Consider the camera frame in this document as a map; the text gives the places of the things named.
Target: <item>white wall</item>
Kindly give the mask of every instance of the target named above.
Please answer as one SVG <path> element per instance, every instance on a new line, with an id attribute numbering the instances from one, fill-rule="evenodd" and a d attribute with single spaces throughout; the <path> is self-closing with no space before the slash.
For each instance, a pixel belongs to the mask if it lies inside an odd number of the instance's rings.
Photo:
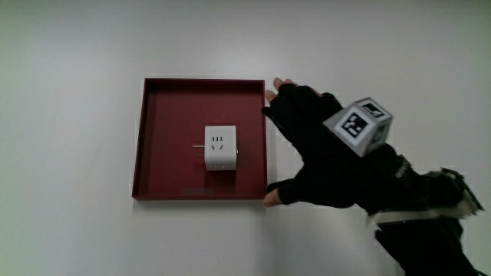
<path id="1" fill-rule="evenodd" d="M 0 1 L 0 274 L 395 275 L 360 209 L 132 200 L 142 74 L 373 97 L 418 172 L 457 169 L 486 205 L 490 45 L 488 1 Z M 291 177 L 268 128 L 270 180 Z M 463 241 L 491 273 L 489 218 Z"/>

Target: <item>red tray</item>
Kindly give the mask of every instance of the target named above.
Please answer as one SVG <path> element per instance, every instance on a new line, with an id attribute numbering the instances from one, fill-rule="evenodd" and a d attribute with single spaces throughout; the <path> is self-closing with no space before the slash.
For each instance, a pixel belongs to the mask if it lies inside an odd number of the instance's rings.
<path id="1" fill-rule="evenodd" d="M 146 79 L 133 197 L 262 199 L 266 187 L 263 80 Z M 206 171 L 205 126 L 237 126 L 237 170 Z"/>

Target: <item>gloved hand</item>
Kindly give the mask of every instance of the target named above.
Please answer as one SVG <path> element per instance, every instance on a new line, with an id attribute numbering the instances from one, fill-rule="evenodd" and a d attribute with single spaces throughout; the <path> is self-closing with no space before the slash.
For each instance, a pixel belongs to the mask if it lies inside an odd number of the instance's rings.
<path id="1" fill-rule="evenodd" d="M 347 208 L 379 175 L 322 124 L 342 109 L 330 93 L 320 94 L 291 80 L 274 80 L 278 95 L 266 91 L 262 112 L 297 149 L 304 165 L 295 178 L 270 184 L 264 205 L 303 201 Z"/>

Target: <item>white power adapter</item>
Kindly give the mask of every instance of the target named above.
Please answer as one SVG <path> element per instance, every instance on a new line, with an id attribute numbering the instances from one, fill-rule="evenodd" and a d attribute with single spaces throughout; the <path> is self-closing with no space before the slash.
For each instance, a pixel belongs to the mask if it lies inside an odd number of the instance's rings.
<path id="1" fill-rule="evenodd" d="M 204 148 L 206 170 L 237 169 L 236 126 L 205 126 Z"/>

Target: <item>black glove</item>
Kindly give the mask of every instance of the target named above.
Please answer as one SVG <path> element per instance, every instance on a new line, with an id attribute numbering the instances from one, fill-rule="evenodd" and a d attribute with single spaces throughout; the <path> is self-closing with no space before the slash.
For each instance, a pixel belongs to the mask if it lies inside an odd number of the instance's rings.
<path id="1" fill-rule="evenodd" d="M 278 188 L 283 204 L 303 201 L 347 208 L 380 182 L 379 175 L 322 124 L 341 109 L 332 94 L 319 97 L 310 87 L 295 84 L 283 84 L 270 107 L 262 109 L 304 162 L 294 179 L 267 187 L 268 192 Z"/>

